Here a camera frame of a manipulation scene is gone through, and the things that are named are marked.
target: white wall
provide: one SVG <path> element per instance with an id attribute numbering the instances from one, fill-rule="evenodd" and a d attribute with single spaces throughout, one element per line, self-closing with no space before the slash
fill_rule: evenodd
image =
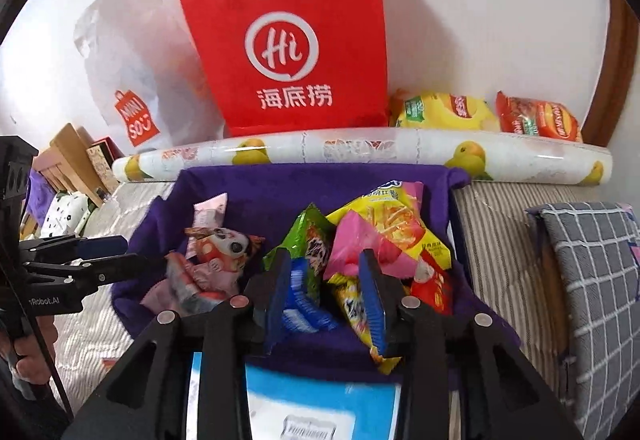
<path id="1" fill-rule="evenodd" d="M 94 0 L 29 0 L 0 47 L 0 130 L 47 145 L 71 121 L 106 126 L 72 33 Z M 559 100 L 582 120 L 602 62 L 608 0 L 384 0 L 389 87 Z"/>
<path id="2" fill-rule="evenodd" d="M 613 169 L 608 183 L 600 186 L 603 199 L 631 204 L 640 216 L 640 52 L 625 109 L 609 143 Z"/>

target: blue snack package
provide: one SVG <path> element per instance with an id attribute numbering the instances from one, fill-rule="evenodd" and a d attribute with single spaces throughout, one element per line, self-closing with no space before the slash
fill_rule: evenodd
<path id="1" fill-rule="evenodd" d="M 334 317 L 319 308 L 306 294 L 306 276 L 309 263 L 306 258 L 291 260 L 291 278 L 282 323 L 289 332 L 314 333 L 338 327 Z"/>

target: brown wooden edge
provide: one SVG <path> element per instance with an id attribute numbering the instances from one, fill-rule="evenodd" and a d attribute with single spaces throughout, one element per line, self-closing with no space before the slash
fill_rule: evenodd
<path id="1" fill-rule="evenodd" d="M 616 129 L 631 85 L 638 52 L 639 24 L 626 0 L 609 0 L 610 16 L 602 70 L 582 125 L 587 144 L 607 146 Z"/>

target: metal screw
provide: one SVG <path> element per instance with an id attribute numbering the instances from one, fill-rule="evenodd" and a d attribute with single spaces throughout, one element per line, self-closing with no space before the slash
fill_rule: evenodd
<path id="1" fill-rule="evenodd" d="M 156 319 L 158 319 L 159 324 L 168 325 L 174 321 L 175 314 L 171 310 L 162 310 Z"/>
<path id="2" fill-rule="evenodd" d="M 404 296 L 400 303 L 405 308 L 418 308 L 420 306 L 420 300 L 415 295 L 406 295 Z"/>
<path id="3" fill-rule="evenodd" d="M 491 319 L 491 316 L 489 314 L 485 314 L 483 312 L 476 314 L 476 317 L 474 317 L 474 321 L 476 322 L 477 325 L 484 326 L 485 328 L 490 327 L 494 322 L 494 320 Z"/>
<path id="4" fill-rule="evenodd" d="M 233 308 L 244 308 L 249 304 L 249 298 L 245 295 L 235 295 L 229 300 Z"/>

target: white paper bag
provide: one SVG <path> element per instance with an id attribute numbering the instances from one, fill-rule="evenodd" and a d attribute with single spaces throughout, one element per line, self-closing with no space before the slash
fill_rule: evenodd
<path id="1" fill-rule="evenodd" d="M 162 0 L 96 0 L 76 23 L 74 42 L 124 154 L 223 137 L 200 59 Z"/>

